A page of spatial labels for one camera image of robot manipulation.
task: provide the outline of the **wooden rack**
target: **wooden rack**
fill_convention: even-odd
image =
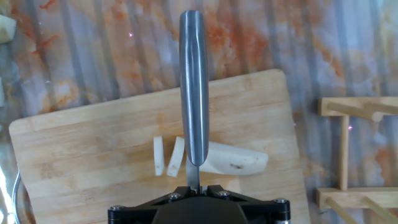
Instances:
[[[387,208],[398,208],[398,187],[348,188],[349,117],[356,116],[380,122],[383,116],[398,115],[398,97],[344,97],[321,98],[318,102],[321,116],[341,116],[339,186],[318,188],[317,204],[321,209],[332,208],[346,223],[357,224],[344,208],[370,208],[388,224],[398,218]]]

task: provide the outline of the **cutting board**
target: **cutting board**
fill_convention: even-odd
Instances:
[[[285,74],[268,70],[210,82],[210,141],[265,152],[258,175],[201,173],[201,184],[291,201],[292,223],[310,223]],[[10,125],[37,223],[107,223],[112,205],[136,206],[186,185],[155,176],[153,137],[165,165],[183,136],[180,89],[24,118]]]

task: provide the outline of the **bolt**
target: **bolt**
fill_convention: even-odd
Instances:
[[[227,197],[227,196],[229,196],[229,192],[226,190],[221,190],[221,191],[217,192],[216,195],[219,197]]]
[[[275,203],[286,203],[286,202],[287,202],[287,199],[284,199],[284,198],[277,198],[277,199],[274,199],[274,202],[275,202]]]
[[[125,206],[122,205],[113,205],[112,207],[110,207],[109,209],[112,211],[120,211],[122,209],[126,208]]]
[[[169,199],[170,200],[176,200],[179,197],[181,197],[181,195],[179,193],[171,193],[171,194],[169,194]]]

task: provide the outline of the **sliced vegetable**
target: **sliced vegetable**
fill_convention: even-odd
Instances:
[[[164,170],[163,138],[154,137],[155,175],[160,176]]]
[[[268,155],[249,149],[210,142],[207,160],[200,171],[214,174],[251,175],[266,168]]]
[[[16,27],[17,21],[0,15],[0,44],[13,40]]]
[[[175,139],[172,158],[170,159],[169,167],[167,168],[167,175],[171,177],[177,177],[178,171],[180,170],[182,157],[184,155],[184,148],[185,148],[184,138],[177,137]]]

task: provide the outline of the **rack leg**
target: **rack leg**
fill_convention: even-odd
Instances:
[[[347,223],[347,224],[358,224],[355,219],[349,215],[333,198],[329,197],[326,199],[326,203]]]
[[[373,210],[376,214],[378,214],[381,218],[388,222],[388,224],[396,224],[398,223],[398,218],[393,216],[393,214],[389,213],[385,208],[382,208],[379,204],[374,202],[372,199],[365,197],[363,201],[369,206],[371,210]]]
[[[347,190],[348,186],[348,139],[349,139],[349,116],[341,117],[341,140],[340,140],[340,190]]]

